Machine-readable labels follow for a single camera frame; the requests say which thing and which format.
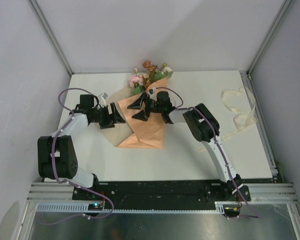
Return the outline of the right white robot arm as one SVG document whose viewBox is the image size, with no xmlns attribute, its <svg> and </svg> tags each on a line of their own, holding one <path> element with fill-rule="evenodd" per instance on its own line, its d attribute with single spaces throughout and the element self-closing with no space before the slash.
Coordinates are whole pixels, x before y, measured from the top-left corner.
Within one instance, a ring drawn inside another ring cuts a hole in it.
<svg viewBox="0 0 300 240">
<path fill-rule="evenodd" d="M 209 109 L 199 103 L 194 107 L 174 106 L 166 91 L 143 92 L 125 109 L 138 110 L 135 120 L 147 121 L 151 114 L 160 114 L 165 124 L 186 123 L 192 136 L 208 151 L 220 181 L 220 194 L 232 201 L 241 195 L 243 180 L 232 166 L 220 138 L 220 125 Z"/>
</svg>

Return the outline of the white fake flower stem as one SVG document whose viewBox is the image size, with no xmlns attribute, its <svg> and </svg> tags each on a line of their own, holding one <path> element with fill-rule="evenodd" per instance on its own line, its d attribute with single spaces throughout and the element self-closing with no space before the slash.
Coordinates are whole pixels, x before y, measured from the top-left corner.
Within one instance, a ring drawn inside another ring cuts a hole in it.
<svg viewBox="0 0 300 240">
<path fill-rule="evenodd" d="M 155 75 L 154 75 L 154 79 L 156 81 L 164 79 L 164 78 L 170 78 L 173 75 L 173 70 L 171 67 L 168 66 L 167 63 L 164 63 L 162 65 L 161 70 L 158 70 Z"/>
</svg>

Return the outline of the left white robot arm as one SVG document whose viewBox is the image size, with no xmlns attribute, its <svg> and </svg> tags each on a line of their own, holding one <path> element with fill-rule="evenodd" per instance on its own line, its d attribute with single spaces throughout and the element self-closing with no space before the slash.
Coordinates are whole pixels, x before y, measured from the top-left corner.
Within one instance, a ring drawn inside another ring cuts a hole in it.
<svg viewBox="0 0 300 240">
<path fill-rule="evenodd" d="M 95 184 L 95 174 L 79 167 L 74 138 L 93 123 L 99 124 L 102 130 L 126 122 L 115 103 L 107 104 L 106 98 L 105 93 L 100 96 L 80 95 L 79 103 L 69 111 L 69 117 L 63 126 L 48 136 L 41 136 L 37 141 L 40 177 L 84 187 L 83 194 L 90 200 L 100 196 L 101 188 Z"/>
</svg>

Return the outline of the pink fake flower stem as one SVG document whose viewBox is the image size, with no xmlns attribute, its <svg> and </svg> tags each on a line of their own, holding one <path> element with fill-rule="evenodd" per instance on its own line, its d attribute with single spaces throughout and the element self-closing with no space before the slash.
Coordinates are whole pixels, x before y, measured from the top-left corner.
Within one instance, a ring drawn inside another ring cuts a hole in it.
<svg viewBox="0 0 300 240">
<path fill-rule="evenodd" d="M 145 91 L 144 79 L 138 74 L 138 69 L 133 69 L 133 74 L 128 79 L 128 85 L 131 88 L 131 95 L 135 96 Z"/>
</svg>

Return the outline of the brown orange fake flower stem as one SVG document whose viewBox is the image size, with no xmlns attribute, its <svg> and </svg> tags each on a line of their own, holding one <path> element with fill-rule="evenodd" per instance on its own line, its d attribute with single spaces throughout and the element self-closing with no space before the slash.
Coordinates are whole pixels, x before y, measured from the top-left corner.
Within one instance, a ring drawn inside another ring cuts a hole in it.
<svg viewBox="0 0 300 240">
<path fill-rule="evenodd" d="M 146 60 L 142 64 L 143 68 L 146 70 L 146 73 L 142 74 L 144 88 L 148 88 L 152 83 L 156 81 L 156 70 L 157 65 L 153 65 L 150 60 Z"/>
</svg>

